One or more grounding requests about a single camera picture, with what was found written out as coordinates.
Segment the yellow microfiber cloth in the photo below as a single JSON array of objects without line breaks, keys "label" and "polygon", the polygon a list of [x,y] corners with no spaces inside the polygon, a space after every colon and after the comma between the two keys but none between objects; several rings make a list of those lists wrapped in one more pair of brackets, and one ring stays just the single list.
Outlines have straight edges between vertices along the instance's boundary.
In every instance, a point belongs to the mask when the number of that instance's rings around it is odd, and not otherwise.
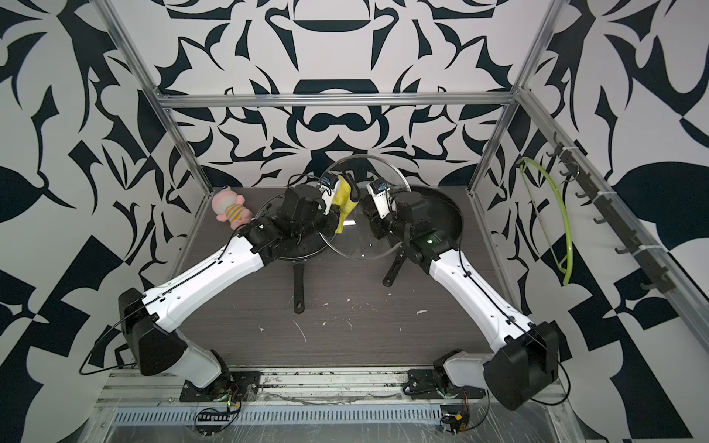
[{"label": "yellow microfiber cloth", "polygon": [[335,192],[332,204],[339,208],[339,221],[335,232],[336,234],[341,234],[345,228],[347,217],[360,201],[360,192],[356,180],[349,173],[338,177],[338,186],[339,188]]}]

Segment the glass pot lid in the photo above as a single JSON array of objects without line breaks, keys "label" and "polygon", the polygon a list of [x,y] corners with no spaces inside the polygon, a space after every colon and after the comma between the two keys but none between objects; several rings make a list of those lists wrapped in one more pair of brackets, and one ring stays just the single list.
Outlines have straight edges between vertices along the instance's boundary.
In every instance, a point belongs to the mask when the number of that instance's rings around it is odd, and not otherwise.
[{"label": "glass pot lid", "polygon": [[[367,185],[377,178],[383,178],[391,184],[391,196],[409,191],[411,186],[404,174],[387,160],[369,154],[355,154],[343,157],[329,166],[324,173],[331,172],[338,176],[349,173],[356,180],[360,192],[360,201],[345,221],[341,234],[334,240],[326,241],[328,247],[337,254],[352,260],[376,260],[393,253],[396,245],[387,238],[376,239],[369,226],[367,217]],[[332,204],[330,208],[339,215],[339,208]]]},{"label": "glass pot lid", "polygon": [[[284,194],[278,195],[270,200],[268,200],[257,212],[258,217],[274,217],[277,215],[278,210],[282,207],[284,203]],[[293,248],[288,250],[285,254],[281,255],[280,260],[306,260],[311,258],[328,247],[326,242],[321,238],[318,233],[312,234],[307,238],[303,238],[302,241],[295,245]]]}]

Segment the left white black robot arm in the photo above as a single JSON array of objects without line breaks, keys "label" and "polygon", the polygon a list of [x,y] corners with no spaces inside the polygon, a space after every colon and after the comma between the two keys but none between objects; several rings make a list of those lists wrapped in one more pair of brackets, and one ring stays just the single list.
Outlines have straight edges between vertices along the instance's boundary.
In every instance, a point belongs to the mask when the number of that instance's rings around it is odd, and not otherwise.
[{"label": "left white black robot arm", "polygon": [[277,212],[231,234],[224,247],[165,284],[129,289],[118,304],[121,330],[140,373],[184,378],[210,397],[227,393],[232,376],[221,357],[190,341],[182,323],[232,284],[294,250],[310,236],[334,234],[343,184],[287,188]]}]

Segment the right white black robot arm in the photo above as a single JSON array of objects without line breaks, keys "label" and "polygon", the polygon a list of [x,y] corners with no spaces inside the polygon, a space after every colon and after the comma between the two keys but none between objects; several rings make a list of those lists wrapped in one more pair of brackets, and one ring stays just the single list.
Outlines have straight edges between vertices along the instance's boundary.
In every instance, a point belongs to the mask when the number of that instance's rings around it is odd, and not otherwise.
[{"label": "right white black robot arm", "polygon": [[445,228],[461,215],[456,205],[432,210],[429,198],[413,191],[382,191],[365,197],[363,205],[374,236],[398,243],[408,260],[453,296],[489,344],[492,356],[485,362],[465,352],[444,359],[450,384],[485,389],[514,411],[558,379],[557,330],[519,312],[469,262],[463,236],[450,236]]}]

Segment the right black frying pan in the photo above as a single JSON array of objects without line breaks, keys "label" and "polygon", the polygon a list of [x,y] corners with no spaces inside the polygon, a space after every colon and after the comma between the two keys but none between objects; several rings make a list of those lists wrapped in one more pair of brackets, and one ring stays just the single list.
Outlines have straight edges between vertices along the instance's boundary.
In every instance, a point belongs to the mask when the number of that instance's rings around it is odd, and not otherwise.
[{"label": "right black frying pan", "polygon": [[434,223],[432,231],[404,241],[390,241],[398,247],[395,259],[385,274],[382,284],[391,287],[401,267],[407,260],[417,264],[424,273],[429,273],[431,264],[439,260],[445,252],[457,249],[463,234],[463,215],[458,205],[437,189],[415,186],[413,192],[419,192],[430,205]]}]

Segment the black frying pan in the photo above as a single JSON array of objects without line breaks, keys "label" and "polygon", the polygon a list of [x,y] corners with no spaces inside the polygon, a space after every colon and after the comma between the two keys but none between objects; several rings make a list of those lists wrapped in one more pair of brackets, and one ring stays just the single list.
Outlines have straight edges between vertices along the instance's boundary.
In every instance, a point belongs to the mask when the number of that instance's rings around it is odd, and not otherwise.
[{"label": "black frying pan", "polygon": [[419,192],[430,205],[434,223],[432,231],[404,241],[390,241],[398,247],[395,259],[385,274],[382,284],[391,287],[401,267],[407,260],[417,264],[424,273],[429,273],[431,264],[439,260],[445,252],[457,249],[463,234],[463,215],[458,205],[437,189],[415,186],[413,192]]},{"label": "black frying pan", "polygon": [[[278,258],[285,254],[288,250],[298,245],[303,238],[293,238],[287,236],[282,232],[274,223],[274,217],[258,217],[257,220],[260,222],[269,222],[275,228],[275,238],[269,247],[271,248],[271,256],[273,258]],[[326,242],[334,240],[334,238],[325,238],[321,235],[321,238]],[[294,271],[294,311],[296,314],[302,314],[306,308],[305,301],[305,285],[304,285],[304,272],[306,260],[286,260],[293,264]]]}]

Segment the left black frying pan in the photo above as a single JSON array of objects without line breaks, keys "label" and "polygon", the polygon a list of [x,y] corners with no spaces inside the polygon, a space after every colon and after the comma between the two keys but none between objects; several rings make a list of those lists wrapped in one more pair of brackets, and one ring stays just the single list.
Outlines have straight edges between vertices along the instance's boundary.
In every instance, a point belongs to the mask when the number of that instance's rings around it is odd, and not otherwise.
[{"label": "left black frying pan", "polygon": [[[269,247],[271,248],[271,256],[273,258],[278,258],[285,254],[288,250],[298,245],[303,238],[293,238],[287,236],[282,232],[274,223],[274,217],[258,217],[257,220],[260,222],[269,222],[275,228],[275,238]],[[325,238],[321,235],[321,238],[326,242],[334,240],[334,238]],[[305,301],[305,285],[304,285],[304,272],[306,260],[286,260],[293,264],[294,271],[294,311],[296,314],[302,314],[306,308]]]}]

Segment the pink plush toy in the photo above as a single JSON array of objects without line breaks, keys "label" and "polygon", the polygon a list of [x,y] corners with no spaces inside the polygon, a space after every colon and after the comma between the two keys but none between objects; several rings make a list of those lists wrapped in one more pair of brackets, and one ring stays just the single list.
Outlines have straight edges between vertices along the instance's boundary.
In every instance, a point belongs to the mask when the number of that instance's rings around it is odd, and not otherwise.
[{"label": "pink plush toy", "polygon": [[235,231],[253,219],[253,212],[246,206],[246,199],[231,188],[217,192],[212,198],[212,210],[216,220],[227,223]]}]

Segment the green hoop on wall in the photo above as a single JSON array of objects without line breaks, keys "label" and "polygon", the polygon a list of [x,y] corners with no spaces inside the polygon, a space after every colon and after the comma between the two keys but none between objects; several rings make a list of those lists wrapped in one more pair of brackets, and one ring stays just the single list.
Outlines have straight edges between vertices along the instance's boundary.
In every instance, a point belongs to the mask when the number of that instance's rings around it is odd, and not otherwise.
[{"label": "green hoop on wall", "polygon": [[[574,249],[571,219],[561,193],[561,186],[545,166],[532,158],[520,158],[516,163],[516,167],[519,171],[520,179],[523,181],[529,201],[532,204],[535,223],[539,225],[544,239],[548,243],[548,249],[553,259],[553,264],[557,272],[561,275],[561,286],[566,287],[572,281]],[[547,194],[550,197],[548,212],[541,209],[541,203],[537,200],[537,197],[541,197],[540,191],[544,186],[548,189]],[[558,218],[556,222],[554,221],[554,223],[552,223],[552,228],[559,231],[559,238],[561,239],[560,247],[555,247],[552,241],[552,233],[548,229],[547,222],[551,221],[552,216]]]}]

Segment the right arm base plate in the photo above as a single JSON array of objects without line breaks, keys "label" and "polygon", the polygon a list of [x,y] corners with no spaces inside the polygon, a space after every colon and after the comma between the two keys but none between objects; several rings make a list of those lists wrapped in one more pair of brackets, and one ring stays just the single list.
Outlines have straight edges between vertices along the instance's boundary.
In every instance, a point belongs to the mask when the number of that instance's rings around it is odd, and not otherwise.
[{"label": "right arm base plate", "polygon": [[413,400],[463,400],[465,395],[468,399],[479,400],[486,396],[484,389],[452,385],[433,368],[409,369],[406,375],[403,393]]}]

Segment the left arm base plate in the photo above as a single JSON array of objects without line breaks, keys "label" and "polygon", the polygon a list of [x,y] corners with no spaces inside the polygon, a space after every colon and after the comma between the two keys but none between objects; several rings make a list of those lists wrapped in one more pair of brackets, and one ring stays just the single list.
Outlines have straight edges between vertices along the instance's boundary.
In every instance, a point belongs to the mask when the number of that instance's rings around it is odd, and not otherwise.
[{"label": "left arm base plate", "polygon": [[186,381],[179,400],[184,403],[243,401],[260,391],[260,371],[232,371],[230,378],[219,377],[206,388]]}]

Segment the black wall hook rail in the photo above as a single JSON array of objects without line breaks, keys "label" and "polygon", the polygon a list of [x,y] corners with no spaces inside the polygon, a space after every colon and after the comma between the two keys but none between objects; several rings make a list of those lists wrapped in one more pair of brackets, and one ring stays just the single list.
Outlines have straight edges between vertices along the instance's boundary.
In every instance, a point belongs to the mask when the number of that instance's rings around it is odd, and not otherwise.
[{"label": "black wall hook rail", "polygon": [[641,288],[644,291],[657,290],[663,295],[678,289],[671,269],[660,258],[661,247],[641,232],[640,222],[631,216],[618,193],[612,191],[605,179],[594,172],[581,149],[564,144],[557,131],[553,133],[552,140],[554,148],[548,156],[556,157],[564,164],[566,170],[561,175],[565,181],[578,184],[581,191],[576,197],[596,208],[600,216],[594,219],[594,223],[608,225],[620,240],[621,246],[615,252],[629,255],[637,262],[646,278]]}]

